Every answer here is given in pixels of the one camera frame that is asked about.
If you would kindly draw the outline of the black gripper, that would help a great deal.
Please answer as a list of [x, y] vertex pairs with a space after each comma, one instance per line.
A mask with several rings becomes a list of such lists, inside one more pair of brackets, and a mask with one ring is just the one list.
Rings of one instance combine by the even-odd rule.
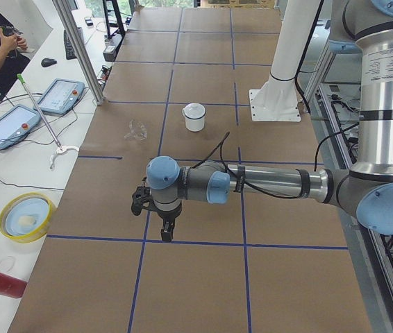
[[174, 238], [174, 221], [182, 212], [182, 201], [175, 200], [170, 203], [161, 203], [155, 200], [154, 204], [158, 216], [164, 220], [160, 232], [161, 239], [162, 241], [172, 241]]

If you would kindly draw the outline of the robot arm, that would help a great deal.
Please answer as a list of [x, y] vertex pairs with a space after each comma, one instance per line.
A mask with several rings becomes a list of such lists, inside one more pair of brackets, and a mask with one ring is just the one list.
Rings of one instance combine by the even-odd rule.
[[334, 1], [329, 46], [362, 53], [358, 157], [349, 170], [227, 165], [209, 157], [180, 166], [158, 156], [132, 196], [132, 213], [156, 212], [162, 240], [171, 241], [184, 200], [223, 204], [231, 192], [256, 191], [334, 205], [364, 227], [393, 235], [393, 1]]

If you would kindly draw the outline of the seated person's hand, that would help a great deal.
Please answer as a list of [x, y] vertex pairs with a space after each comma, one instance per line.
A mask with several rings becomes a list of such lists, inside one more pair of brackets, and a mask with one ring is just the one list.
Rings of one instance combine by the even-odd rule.
[[0, 42], [0, 57], [2, 58], [6, 58], [7, 55], [16, 48], [20, 48], [22, 50], [27, 50], [28, 48], [26, 39], [24, 37], [16, 34], [5, 36], [1, 29]]

